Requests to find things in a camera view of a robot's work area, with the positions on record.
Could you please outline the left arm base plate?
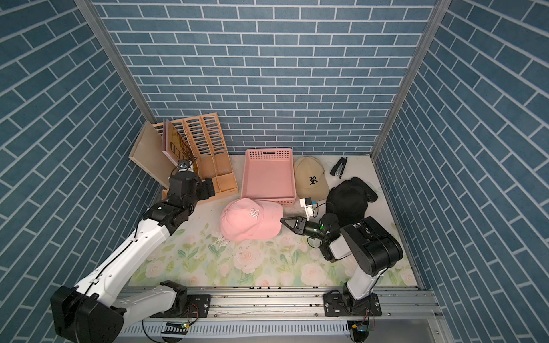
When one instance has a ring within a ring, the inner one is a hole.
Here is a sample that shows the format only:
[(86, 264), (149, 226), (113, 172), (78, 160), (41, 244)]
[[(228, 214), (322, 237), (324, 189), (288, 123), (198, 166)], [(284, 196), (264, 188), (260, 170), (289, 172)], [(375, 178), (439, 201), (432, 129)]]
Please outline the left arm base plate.
[(171, 309), (153, 314), (151, 318), (206, 318), (210, 310), (210, 294), (190, 294), (186, 300), (177, 298)]

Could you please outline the beige baseball cap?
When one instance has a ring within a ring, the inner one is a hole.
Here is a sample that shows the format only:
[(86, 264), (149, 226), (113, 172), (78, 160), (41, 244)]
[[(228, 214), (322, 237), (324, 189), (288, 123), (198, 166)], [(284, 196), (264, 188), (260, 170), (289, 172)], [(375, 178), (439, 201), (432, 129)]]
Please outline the beige baseball cap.
[(311, 198), (318, 202), (329, 194), (325, 169), (314, 157), (302, 157), (294, 162), (295, 188), (300, 199)]

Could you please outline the black baseball cap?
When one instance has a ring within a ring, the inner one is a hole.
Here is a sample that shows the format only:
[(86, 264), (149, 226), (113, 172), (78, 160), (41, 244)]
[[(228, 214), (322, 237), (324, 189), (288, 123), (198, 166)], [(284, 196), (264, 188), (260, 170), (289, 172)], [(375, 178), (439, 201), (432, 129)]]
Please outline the black baseball cap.
[(377, 199), (377, 193), (368, 184), (359, 177), (352, 177), (330, 190), (326, 213), (334, 214), (341, 227), (356, 224), (365, 218), (368, 204)]

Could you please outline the pink baseball cap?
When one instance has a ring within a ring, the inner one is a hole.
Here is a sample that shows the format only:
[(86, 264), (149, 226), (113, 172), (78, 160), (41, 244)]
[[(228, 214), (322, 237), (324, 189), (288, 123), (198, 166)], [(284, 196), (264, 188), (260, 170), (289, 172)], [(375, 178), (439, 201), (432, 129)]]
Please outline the pink baseball cap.
[(221, 214), (224, 238), (234, 242), (269, 240), (281, 230), (283, 207), (276, 202), (244, 197), (229, 203)]

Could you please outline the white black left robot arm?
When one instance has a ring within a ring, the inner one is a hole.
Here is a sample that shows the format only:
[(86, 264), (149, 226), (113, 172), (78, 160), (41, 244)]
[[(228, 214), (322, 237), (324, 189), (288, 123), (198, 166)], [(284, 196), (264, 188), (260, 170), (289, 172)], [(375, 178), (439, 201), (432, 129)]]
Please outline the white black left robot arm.
[(214, 195), (211, 179), (188, 170), (172, 175), (167, 198), (143, 214), (133, 233), (89, 275), (51, 296), (57, 335), (71, 342), (113, 342), (148, 317), (187, 314), (187, 287), (176, 282), (164, 281), (123, 300), (118, 296), (146, 258), (188, 221), (197, 203)]

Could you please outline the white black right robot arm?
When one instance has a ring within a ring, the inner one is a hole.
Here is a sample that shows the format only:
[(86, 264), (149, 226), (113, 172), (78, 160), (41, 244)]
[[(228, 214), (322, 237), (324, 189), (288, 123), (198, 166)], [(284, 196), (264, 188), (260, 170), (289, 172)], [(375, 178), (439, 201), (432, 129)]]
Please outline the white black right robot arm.
[(373, 217), (344, 226), (333, 213), (324, 214), (319, 223), (305, 217), (283, 217), (280, 223), (295, 234), (319, 240), (318, 249), (329, 262), (355, 258), (357, 268), (342, 293), (350, 309), (371, 300), (380, 277), (403, 258), (400, 243)]

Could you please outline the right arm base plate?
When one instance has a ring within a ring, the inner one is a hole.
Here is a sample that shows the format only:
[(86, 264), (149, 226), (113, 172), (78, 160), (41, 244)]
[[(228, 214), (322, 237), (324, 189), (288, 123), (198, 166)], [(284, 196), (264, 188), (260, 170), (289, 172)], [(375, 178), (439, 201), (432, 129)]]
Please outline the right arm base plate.
[(383, 313), (376, 293), (361, 300), (355, 300), (346, 294), (329, 292), (323, 295), (323, 308), (326, 317), (364, 317), (370, 313), (380, 317)]

